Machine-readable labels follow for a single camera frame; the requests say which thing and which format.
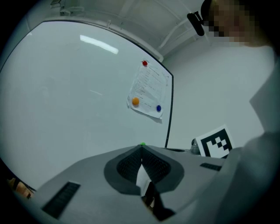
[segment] orange magnet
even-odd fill
[[[137,97],[134,97],[134,98],[132,99],[132,104],[133,104],[133,105],[138,105],[138,104],[139,104],[139,99],[138,99]]]

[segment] ceiling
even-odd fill
[[[189,12],[199,11],[203,0],[65,0],[65,9],[79,6],[71,15],[107,23],[107,28],[131,38],[124,31],[141,38],[165,58],[199,38],[189,21]],[[160,45],[172,29],[174,32]],[[151,47],[143,46],[152,53]]]

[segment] whiteboard frame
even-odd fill
[[[122,34],[120,33],[117,33],[116,31],[113,31],[113,30],[110,30],[106,27],[102,27],[100,25],[96,25],[96,24],[93,24],[93,23],[89,23],[89,22],[84,22],[84,21],[77,21],[77,20],[67,20],[67,19],[48,19],[46,21],[43,21],[41,23],[39,23],[37,26],[35,26],[32,30],[34,30],[36,27],[38,27],[39,25],[41,25],[42,23],[46,23],[46,22],[73,22],[73,23],[81,23],[81,24],[86,24],[86,25],[90,25],[90,26],[95,26],[95,27],[98,27],[98,28],[101,28],[101,29],[104,29],[104,30],[107,30],[111,33],[114,33],[124,39],[126,39],[127,41],[133,43],[134,45],[136,45],[137,47],[139,47],[140,49],[142,49],[145,53],[147,53],[148,55],[150,55],[153,59],[155,59],[172,77],[172,86],[171,86],[171,105],[170,105],[170,113],[169,113],[169,122],[168,122],[168,130],[167,130],[167,136],[166,136],[166,141],[165,141],[165,148],[167,148],[167,144],[168,144],[168,139],[169,139],[169,133],[170,133],[170,126],[171,126],[171,119],[172,119],[172,109],[173,109],[173,92],[174,92],[174,76],[173,74],[161,63],[158,61],[157,58],[155,58],[151,53],[149,53],[146,49],[144,49],[143,47],[141,47],[140,45],[138,45],[137,43],[135,43],[133,40],[130,40],[128,39],[127,37],[123,36]],[[3,66],[1,67],[0,69],[0,73],[4,67],[4,65],[6,64],[6,61],[8,60],[8,58],[10,57],[10,55],[12,54],[12,52],[14,51],[14,49],[16,49],[16,47],[18,46],[18,44],[26,37],[26,35],[16,44],[16,46],[13,48],[13,50],[10,52],[10,54],[8,55],[8,57],[5,59],[5,62],[3,63]],[[27,184],[25,184],[27,187],[29,187],[30,189],[32,189],[33,191],[36,191],[35,189],[33,189],[32,187],[28,186]]]

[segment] whiteboard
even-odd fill
[[[81,35],[97,42],[81,41]],[[162,120],[127,107],[143,60],[168,77]],[[112,31],[78,22],[43,22],[16,46],[0,77],[0,156],[34,189],[90,156],[141,142],[167,146],[173,76]]]

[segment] blue magnet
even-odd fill
[[[158,105],[158,106],[157,106],[157,112],[160,112],[160,111],[161,111],[161,106]]]

